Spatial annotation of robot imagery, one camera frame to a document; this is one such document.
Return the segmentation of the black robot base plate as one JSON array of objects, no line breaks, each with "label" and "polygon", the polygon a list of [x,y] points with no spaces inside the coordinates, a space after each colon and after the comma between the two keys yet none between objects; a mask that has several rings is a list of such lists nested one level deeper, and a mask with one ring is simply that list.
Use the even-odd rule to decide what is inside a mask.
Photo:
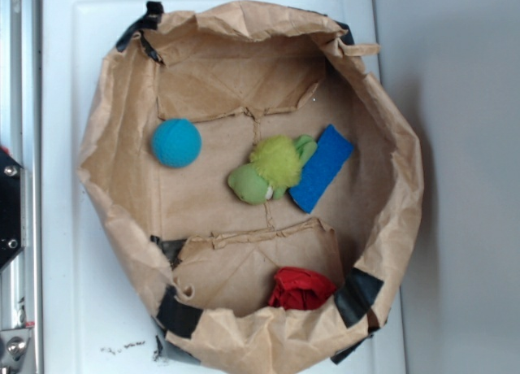
[{"label": "black robot base plate", "polygon": [[1,147],[1,271],[16,258],[22,250],[22,173],[24,172],[10,155]]}]

